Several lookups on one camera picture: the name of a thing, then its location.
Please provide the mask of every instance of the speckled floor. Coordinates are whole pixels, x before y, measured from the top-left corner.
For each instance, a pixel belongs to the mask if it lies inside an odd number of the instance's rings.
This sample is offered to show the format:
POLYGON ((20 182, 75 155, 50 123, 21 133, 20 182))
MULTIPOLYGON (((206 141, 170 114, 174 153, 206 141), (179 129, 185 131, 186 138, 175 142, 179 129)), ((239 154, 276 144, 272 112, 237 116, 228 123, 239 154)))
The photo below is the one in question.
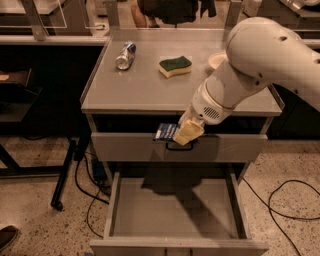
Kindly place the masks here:
MULTIPOLYGON (((20 137, 1 138, 1 144, 22 166, 62 164, 68 147, 65 138, 29 141, 20 137)), ((319 141, 268 141, 252 163, 245 179, 264 201, 280 184, 289 179, 308 182, 320 190, 319 141)), ((73 256, 92 253, 91 239, 99 239, 86 224, 92 199, 75 185, 76 162, 72 162, 62 195, 61 212, 50 206, 57 177, 0 179, 0 223, 19 229, 15 241, 0 252, 2 256, 73 256)), ((79 183, 92 194, 97 188, 88 178, 85 162, 80 164, 79 183)), ((296 255, 288 240, 272 221, 267 208, 242 181, 240 194, 248 224, 255 241, 267 242, 266 256, 296 255)), ((319 217, 320 197, 300 183, 286 184, 272 200, 272 206, 287 215, 319 217)), ((108 206, 95 201, 90 211, 93 229, 102 234, 108 206)), ((275 216, 292 238, 301 255, 317 256, 320 251, 320 221, 294 221, 275 216)))

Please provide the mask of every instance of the silver can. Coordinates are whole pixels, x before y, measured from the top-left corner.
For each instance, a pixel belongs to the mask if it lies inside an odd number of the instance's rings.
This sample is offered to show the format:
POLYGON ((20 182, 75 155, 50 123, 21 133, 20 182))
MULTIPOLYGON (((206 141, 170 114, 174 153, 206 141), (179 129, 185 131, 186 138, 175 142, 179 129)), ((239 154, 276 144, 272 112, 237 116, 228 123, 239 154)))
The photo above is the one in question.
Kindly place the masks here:
POLYGON ((131 41, 126 42, 120 55, 116 59, 117 68, 120 70, 127 70, 131 66, 135 55, 136 45, 131 41))

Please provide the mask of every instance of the drawer handle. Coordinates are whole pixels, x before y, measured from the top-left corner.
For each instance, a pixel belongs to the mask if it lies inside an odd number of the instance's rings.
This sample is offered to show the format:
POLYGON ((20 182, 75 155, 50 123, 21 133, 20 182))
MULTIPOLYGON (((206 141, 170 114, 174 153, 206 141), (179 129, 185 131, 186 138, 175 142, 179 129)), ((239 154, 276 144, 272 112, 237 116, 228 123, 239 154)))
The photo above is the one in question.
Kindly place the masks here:
POLYGON ((191 151, 193 149, 193 143, 188 143, 187 145, 189 145, 188 147, 179 147, 179 148, 176 148, 176 147, 170 147, 169 146, 169 143, 167 142, 166 143, 166 149, 167 150, 170 150, 170 151, 191 151))

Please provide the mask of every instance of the sponge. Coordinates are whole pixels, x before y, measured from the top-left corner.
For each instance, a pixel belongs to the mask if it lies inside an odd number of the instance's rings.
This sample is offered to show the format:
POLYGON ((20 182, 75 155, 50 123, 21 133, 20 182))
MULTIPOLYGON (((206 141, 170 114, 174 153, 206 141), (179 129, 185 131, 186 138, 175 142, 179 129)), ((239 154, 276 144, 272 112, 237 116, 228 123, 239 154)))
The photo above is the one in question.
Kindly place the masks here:
POLYGON ((166 78, 191 72, 192 62, 181 56, 175 59, 160 61, 159 70, 166 78))

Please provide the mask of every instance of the drawer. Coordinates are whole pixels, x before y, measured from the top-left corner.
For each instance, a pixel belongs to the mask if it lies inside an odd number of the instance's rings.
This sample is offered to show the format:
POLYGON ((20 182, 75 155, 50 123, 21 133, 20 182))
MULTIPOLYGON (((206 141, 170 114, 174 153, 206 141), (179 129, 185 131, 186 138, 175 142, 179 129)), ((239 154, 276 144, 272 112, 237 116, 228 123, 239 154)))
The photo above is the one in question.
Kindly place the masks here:
POLYGON ((251 239, 231 168, 134 171, 115 173, 103 239, 90 241, 96 256, 258 256, 268 250, 251 239))
POLYGON ((251 162, 267 140, 266 135, 215 134, 180 146, 153 141, 152 133, 92 133, 100 161, 251 162))

